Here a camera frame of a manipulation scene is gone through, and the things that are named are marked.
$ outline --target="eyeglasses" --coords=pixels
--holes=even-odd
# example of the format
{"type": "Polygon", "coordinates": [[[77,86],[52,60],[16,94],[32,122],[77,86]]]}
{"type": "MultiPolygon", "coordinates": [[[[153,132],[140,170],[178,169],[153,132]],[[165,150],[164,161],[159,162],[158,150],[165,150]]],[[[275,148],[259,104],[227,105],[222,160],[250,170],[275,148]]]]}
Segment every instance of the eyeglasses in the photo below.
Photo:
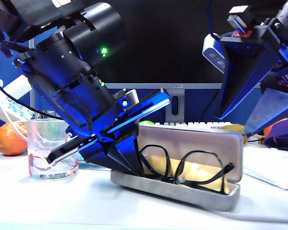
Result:
{"type": "Polygon", "coordinates": [[[225,174],[227,174],[228,172],[232,171],[235,167],[234,163],[230,162],[228,163],[225,167],[223,166],[223,163],[221,161],[221,159],[219,158],[219,156],[211,151],[206,151],[206,150],[192,150],[190,152],[188,152],[187,154],[185,154],[182,159],[180,160],[177,169],[175,171],[175,173],[173,173],[173,169],[171,166],[171,161],[170,161],[170,157],[168,154],[168,151],[160,146],[160,145],[146,145],[144,146],[140,151],[139,151],[139,158],[140,160],[143,162],[143,164],[148,168],[148,170],[152,173],[152,174],[148,174],[145,173],[145,177],[149,178],[149,179],[155,179],[155,180],[161,180],[163,182],[167,182],[167,183],[171,183],[171,184],[182,184],[191,188],[196,188],[196,189],[201,189],[204,191],[209,191],[209,192],[214,192],[214,193],[219,193],[219,194],[223,194],[226,195],[225,193],[225,174]],[[165,173],[164,175],[157,172],[151,165],[150,163],[147,161],[147,159],[145,158],[145,156],[143,155],[143,151],[149,147],[157,147],[157,148],[161,148],[164,151],[165,157],[166,157],[166,169],[165,169],[165,173]],[[185,162],[187,160],[187,158],[195,153],[205,153],[205,154],[210,154],[213,155],[217,161],[219,162],[220,166],[221,166],[221,170],[216,173],[214,176],[212,176],[210,179],[205,180],[205,181],[191,181],[191,180],[185,180],[182,178],[179,178],[179,176],[182,174],[183,170],[184,170],[184,166],[185,166],[185,162]],[[202,185],[204,184],[209,184],[217,179],[219,179],[220,177],[222,177],[221,180],[221,188],[220,191],[211,189],[211,188],[207,188],[204,187],[202,185]]]}

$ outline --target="monitor stand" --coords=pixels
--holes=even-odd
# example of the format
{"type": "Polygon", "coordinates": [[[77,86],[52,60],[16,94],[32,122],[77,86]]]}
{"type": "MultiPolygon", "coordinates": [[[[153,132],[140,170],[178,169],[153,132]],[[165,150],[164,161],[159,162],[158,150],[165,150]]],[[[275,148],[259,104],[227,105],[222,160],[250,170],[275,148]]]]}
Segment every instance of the monitor stand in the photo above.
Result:
{"type": "Polygon", "coordinates": [[[184,122],[185,89],[167,89],[171,103],[165,107],[165,122],[184,122]]]}

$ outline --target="computer monitor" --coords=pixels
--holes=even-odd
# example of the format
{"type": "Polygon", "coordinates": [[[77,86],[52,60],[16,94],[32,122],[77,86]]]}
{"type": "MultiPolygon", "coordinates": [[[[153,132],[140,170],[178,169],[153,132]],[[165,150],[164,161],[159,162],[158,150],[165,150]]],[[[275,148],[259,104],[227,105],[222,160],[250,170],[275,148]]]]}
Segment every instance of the computer monitor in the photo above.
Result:
{"type": "MultiPolygon", "coordinates": [[[[85,4],[99,0],[83,0],[85,4]]],[[[223,74],[202,56],[203,40],[208,34],[207,0],[103,0],[121,15],[126,29],[126,46],[96,66],[110,89],[165,88],[177,96],[167,106],[167,122],[184,121],[185,89],[217,89],[223,74]]],[[[264,7],[268,14],[273,1],[214,1],[212,24],[215,33],[233,28],[227,22],[229,10],[236,5],[264,7]]]]}

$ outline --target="screw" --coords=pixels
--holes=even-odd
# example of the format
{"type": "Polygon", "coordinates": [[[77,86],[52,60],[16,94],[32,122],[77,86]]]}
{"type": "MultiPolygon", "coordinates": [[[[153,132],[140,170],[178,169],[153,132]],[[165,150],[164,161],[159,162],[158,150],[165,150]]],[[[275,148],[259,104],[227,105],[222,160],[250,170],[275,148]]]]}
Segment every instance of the screw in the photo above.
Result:
{"type": "Polygon", "coordinates": [[[126,107],[128,105],[127,101],[123,101],[122,106],[126,107]]]}
{"type": "Polygon", "coordinates": [[[274,27],[275,27],[276,29],[279,29],[281,26],[282,26],[281,23],[275,23],[275,24],[274,24],[274,27]]]}

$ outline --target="water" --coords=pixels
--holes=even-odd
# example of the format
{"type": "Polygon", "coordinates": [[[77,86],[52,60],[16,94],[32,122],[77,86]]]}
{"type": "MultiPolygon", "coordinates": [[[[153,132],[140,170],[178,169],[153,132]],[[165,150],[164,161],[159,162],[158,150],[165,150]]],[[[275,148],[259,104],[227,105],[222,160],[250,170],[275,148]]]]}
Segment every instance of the water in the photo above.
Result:
{"type": "Polygon", "coordinates": [[[78,172],[78,153],[49,165],[46,157],[50,150],[28,149],[30,176],[37,180],[54,180],[75,175],[78,172]]]}

